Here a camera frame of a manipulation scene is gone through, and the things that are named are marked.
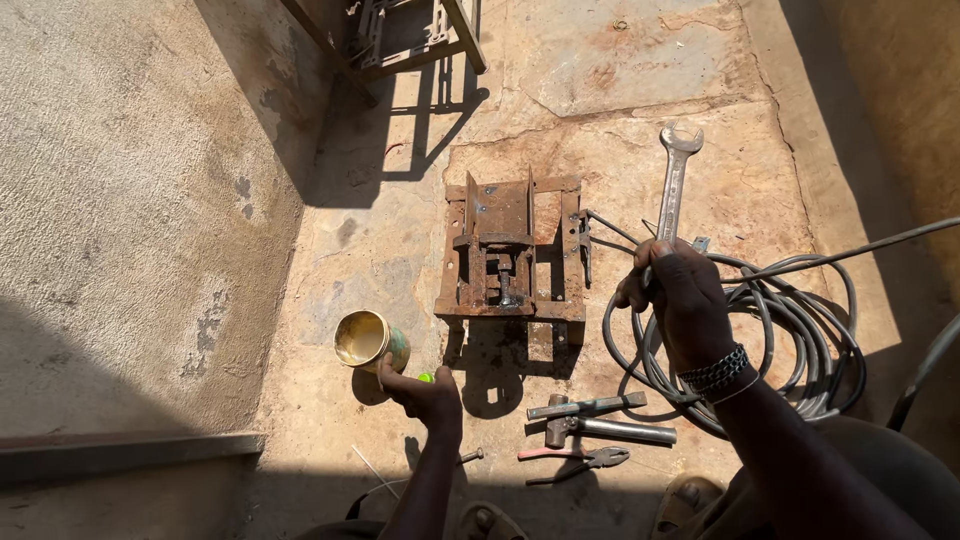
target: sandal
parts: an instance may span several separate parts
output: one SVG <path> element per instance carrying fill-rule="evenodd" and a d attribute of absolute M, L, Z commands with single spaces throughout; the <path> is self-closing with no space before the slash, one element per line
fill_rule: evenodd
<path fill-rule="evenodd" d="M 529 540 L 520 527 L 498 506 L 474 501 L 460 513 L 458 540 Z"/>
<path fill-rule="evenodd" d="M 703 477 L 680 475 L 670 482 L 657 510 L 651 540 L 662 540 L 723 495 L 723 488 Z"/>

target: threaded bolt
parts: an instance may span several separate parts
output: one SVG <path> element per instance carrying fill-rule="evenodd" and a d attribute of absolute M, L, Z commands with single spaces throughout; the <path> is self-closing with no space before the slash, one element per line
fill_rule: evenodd
<path fill-rule="evenodd" d="M 512 303 L 510 298 L 510 273 L 506 270 L 500 270 L 500 305 L 509 306 Z"/>

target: chair leg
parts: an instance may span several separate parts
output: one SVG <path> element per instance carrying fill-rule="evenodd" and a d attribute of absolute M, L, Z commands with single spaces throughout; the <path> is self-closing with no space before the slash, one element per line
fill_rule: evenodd
<path fill-rule="evenodd" d="M 472 21 L 467 19 L 467 12 L 464 10 L 463 3 L 460 0 L 441 0 L 441 2 L 444 3 L 444 9 L 446 10 L 446 16 L 450 19 L 450 24 L 457 31 L 457 38 L 464 43 L 464 50 L 467 51 L 467 58 L 470 60 L 470 65 L 473 66 L 473 72 L 477 75 L 486 73 L 490 65 L 487 64 L 487 59 L 484 58 L 483 51 L 480 50 L 480 41 L 477 39 L 476 33 L 473 32 Z"/>

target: pliers with red handle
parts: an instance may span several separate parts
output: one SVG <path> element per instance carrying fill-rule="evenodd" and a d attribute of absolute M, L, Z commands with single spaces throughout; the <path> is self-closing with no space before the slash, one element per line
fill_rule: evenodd
<path fill-rule="evenodd" d="M 583 448 L 574 449 L 574 450 L 552 450 L 548 448 L 540 448 L 536 450 L 530 450 L 526 452 L 521 452 L 516 455 L 516 458 L 520 461 L 524 459 L 533 459 L 535 457 L 566 457 L 569 459 L 583 459 L 584 462 L 578 467 L 574 467 L 565 473 L 556 475 L 548 479 L 529 479 L 527 480 L 527 485 L 541 485 L 545 483 L 556 483 L 559 481 L 564 481 L 566 479 L 575 477 L 580 473 L 583 473 L 587 469 L 599 469 L 603 467 L 612 467 L 614 465 L 619 465 L 627 459 L 630 458 L 630 451 L 625 448 L 620 448 L 618 446 L 608 446 L 606 448 L 601 448 L 594 450 L 592 452 L 587 452 L 584 454 Z"/>

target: open-end wrench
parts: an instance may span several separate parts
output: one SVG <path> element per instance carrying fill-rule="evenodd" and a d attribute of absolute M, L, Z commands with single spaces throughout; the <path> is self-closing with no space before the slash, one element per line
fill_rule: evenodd
<path fill-rule="evenodd" d="M 677 224 L 680 222 L 680 199 L 684 194 L 686 160 L 704 147 L 704 130 L 697 130 L 693 140 L 679 138 L 673 131 L 676 121 L 667 122 L 660 130 L 660 142 L 666 148 L 666 178 L 663 180 L 663 201 L 660 203 L 660 221 L 657 225 L 657 240 L 666 240 L 673 245 L 677 241 Z M 653 279 L 653 268 L 643 271 L 643 287 Z"/>

